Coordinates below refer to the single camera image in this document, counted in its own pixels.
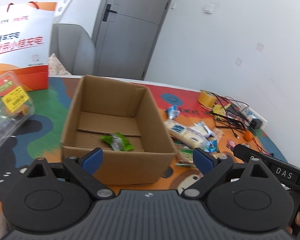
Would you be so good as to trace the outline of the green biscuit pack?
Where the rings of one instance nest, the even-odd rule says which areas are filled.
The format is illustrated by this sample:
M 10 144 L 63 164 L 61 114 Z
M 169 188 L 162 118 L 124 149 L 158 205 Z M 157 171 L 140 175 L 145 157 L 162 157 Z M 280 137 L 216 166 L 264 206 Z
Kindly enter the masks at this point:
M 175 143 L 175 147 L 177 149 L 177 165 L 195 167 L 193 161 L 193 149 L 184 144 L 179 144 L 177 142 Z

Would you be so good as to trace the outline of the light green snack packet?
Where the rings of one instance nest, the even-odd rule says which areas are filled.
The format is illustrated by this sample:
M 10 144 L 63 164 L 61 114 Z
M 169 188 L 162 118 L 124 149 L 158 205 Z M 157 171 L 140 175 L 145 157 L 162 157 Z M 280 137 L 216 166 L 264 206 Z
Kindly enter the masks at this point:
M 121 133 L 113 133 L 100 137 L 102 141 L 108 144 L 114 151 L 132 151 L 134 146 Z

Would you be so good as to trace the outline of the clear sandwich pack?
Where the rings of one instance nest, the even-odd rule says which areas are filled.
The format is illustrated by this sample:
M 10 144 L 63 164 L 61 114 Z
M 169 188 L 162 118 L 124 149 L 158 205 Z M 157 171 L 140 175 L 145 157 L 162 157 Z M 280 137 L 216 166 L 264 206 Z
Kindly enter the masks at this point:
M 202 120 L 195 123 L 192 126 L 192 129 L 200 133 L 205 138 L 213 137 L 213 131 L 211 131 L 211 129 L 209 129 L 209 127 Z

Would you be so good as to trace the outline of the long white bread pack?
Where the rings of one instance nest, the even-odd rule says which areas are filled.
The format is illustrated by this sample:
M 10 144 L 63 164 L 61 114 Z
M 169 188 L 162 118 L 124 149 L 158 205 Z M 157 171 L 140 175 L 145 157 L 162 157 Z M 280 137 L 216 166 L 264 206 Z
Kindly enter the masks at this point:
M 203 150 L 207 147 L 208 140 L 202 133 L 184 126 L 172 119 L 165 120 L 164 125 L 172 137 L 181 141 L 188 147 L 201 148 Z

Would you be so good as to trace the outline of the small blue snack packet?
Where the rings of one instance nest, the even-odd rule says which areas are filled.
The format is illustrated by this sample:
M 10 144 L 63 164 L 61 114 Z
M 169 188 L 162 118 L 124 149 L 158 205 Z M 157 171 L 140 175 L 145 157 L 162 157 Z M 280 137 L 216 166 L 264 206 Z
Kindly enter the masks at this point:
M 179 116 L 180 111 L 177 105 L 172 105 L 166 109 L 165 113 L 167 114 L 168 119 L 173 120 Z

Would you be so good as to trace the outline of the orange mandarin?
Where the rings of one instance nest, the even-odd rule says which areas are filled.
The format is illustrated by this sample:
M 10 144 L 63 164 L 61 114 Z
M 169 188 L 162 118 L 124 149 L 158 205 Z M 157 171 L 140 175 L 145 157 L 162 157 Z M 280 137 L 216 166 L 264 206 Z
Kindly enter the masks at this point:
M 253 140 L 254 135 L 253 135 L 253 133 L 251 133 L 250 131 L 246 131 L 246 132 L 244 133 L 243 138 L 245 139 L 245 141 L 250 142 L 250 141 Z

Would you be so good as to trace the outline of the colourful cat table mat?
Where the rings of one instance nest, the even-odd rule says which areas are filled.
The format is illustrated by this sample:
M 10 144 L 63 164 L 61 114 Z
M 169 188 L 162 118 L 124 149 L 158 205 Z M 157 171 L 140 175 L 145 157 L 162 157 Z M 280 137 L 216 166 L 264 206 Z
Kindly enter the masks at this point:
M 166 109 L 176 105 L 179 128 L 199 121 L 214 128 L 198 96 L 96 76 L 50 78 L 48 89 L 29 92 L 34 110 L 21 113 L 26 121 L 0 148 L 0 201 L 37 158 L 60 163 L 97 147 L 103 161 L 94 176 L 115 192 L 187 188 L 199 171 L 178 165 L 164 122 Z

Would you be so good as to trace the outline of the cardboard box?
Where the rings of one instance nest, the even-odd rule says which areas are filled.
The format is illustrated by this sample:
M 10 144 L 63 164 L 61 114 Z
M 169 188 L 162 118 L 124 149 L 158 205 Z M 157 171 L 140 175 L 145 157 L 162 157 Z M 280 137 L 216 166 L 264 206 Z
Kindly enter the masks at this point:
M 64 159 L 100 148 L 94 176 L 107 185 L 152 184 L 175 157 L 149 88 L 91 75 L 76 87 L 61 144 Z

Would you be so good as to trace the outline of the black power adapter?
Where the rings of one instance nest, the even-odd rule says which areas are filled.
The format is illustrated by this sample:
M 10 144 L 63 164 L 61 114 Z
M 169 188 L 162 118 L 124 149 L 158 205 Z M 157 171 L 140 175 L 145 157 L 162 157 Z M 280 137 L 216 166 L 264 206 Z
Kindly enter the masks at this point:
M 250 122 L 250 128 L 253 130 L 260 129 L 262 126 L 262 121 L 258 118 L 253 118 Z

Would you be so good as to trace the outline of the white power strip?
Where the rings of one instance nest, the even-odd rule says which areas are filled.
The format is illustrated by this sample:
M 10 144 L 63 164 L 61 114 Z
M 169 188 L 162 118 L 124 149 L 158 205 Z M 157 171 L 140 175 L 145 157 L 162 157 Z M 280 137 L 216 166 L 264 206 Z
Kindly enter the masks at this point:
M 240 108 L 240 113 L 247 119 L 245 122 L 248 126 L 250 126 L 250 122 L 253 118 L 258 118 L 262 121 L 262 126 L 260 129 L 264 129 L 268 121 L 262 117 L 260 114 L 258 114 L 255 110 L 253 110 L 251 107 L 245 106 Z

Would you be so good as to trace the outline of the yellow tape roll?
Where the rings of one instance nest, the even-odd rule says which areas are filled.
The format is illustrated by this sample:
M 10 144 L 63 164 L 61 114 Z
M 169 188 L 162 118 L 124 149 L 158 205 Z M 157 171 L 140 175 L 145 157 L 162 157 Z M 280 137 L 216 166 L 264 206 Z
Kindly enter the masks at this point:
M 212 108 L 216 102 L 216 97 L 211 92 L 201 90 L 197 101 L 205 108 Z

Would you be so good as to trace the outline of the clear plastic fruit container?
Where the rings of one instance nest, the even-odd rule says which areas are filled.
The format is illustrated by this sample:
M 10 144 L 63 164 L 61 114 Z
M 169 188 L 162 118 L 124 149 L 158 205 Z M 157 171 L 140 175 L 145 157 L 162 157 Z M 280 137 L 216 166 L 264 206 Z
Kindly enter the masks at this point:
M 15 73 L 0 75 L 0 147 L 33 114 L 33 102 Z

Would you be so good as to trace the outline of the polka dot cushion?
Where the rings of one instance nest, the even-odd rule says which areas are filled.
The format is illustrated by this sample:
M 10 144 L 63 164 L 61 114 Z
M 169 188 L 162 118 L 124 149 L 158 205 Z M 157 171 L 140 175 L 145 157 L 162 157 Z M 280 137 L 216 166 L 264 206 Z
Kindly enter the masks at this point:
M 53 53 L 49 59 L 49 75 L 62 75 L 62 76 L 70 76 L 71 73 L 66 70 L 66 68 L 62 65 L 62 63 L 59 61 L 55 53 Z

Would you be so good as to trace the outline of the grey chair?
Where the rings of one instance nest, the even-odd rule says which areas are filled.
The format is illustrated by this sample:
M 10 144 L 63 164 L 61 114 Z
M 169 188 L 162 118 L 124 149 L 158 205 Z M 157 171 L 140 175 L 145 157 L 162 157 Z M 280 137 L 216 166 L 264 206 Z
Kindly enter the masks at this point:
M 92 75 L 94 72 L 95 45 L 80 25 L 53 24 L 50 54 L 55 54 L 72 75 Z

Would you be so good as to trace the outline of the pink pixel keychain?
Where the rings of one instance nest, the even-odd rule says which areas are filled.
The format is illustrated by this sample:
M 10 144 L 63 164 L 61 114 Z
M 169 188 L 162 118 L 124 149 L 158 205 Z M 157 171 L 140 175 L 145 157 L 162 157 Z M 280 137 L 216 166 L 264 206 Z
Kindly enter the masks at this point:
M 227 148 L 229 148 L 230 150 L 233 150 L 233 148 L 236 146 L 235 142 L 232 140 L 228 140 L 226 143 Z

